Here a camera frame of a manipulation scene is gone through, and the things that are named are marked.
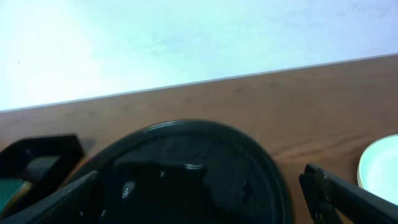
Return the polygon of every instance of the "wooden table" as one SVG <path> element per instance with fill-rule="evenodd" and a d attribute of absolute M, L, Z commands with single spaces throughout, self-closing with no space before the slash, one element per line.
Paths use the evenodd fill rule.
<path fill-rule="evenodd" d="M 397 117 L 398 56 L 388 56 L 1 113 L 0 148 L 25 136 L 78 133 L 82 165 L 144 126 L 215 120 L 266 149 L 289 185 L 297 223 L 310 223 L 298 182 L 305 164 L 355 183 L 361 153 L 398 133 Z"/>

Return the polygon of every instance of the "green object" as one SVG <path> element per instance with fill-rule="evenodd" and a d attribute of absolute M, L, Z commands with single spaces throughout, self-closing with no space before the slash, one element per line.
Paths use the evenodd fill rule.
<path fill-rule="evenodd" d="M 19 179 L 0 179 L 0 217 L 6 210 L 22 196 L 24 196 L 32 185 Z"/>

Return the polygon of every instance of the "white bowl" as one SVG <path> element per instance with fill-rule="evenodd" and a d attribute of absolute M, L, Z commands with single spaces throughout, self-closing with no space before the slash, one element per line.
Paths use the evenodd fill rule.
<path fill-rule="evenodd" d="M 362 153 L 358 185 L 398 205 L 398 134 L 372 143 Z"/>

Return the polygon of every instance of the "white round object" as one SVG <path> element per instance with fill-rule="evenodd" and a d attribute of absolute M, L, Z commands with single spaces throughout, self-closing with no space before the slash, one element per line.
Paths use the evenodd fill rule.
<path fill-rule="evenodd" d="M 358 185 L 398 205 L 398 134 L 372 143 L 361 156 Z"/>

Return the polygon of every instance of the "black plate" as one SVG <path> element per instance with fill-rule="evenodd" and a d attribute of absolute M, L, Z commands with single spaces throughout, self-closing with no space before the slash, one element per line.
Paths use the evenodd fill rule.
<path fill-rule="evenodd" d="M 85 211 L 94 222 L 293 222 L 275 163 L 251 138 L 222 124 L 183 120 L 139 130 L 101 151 L 69 182 L 92 170 L 102 191 Z"/>

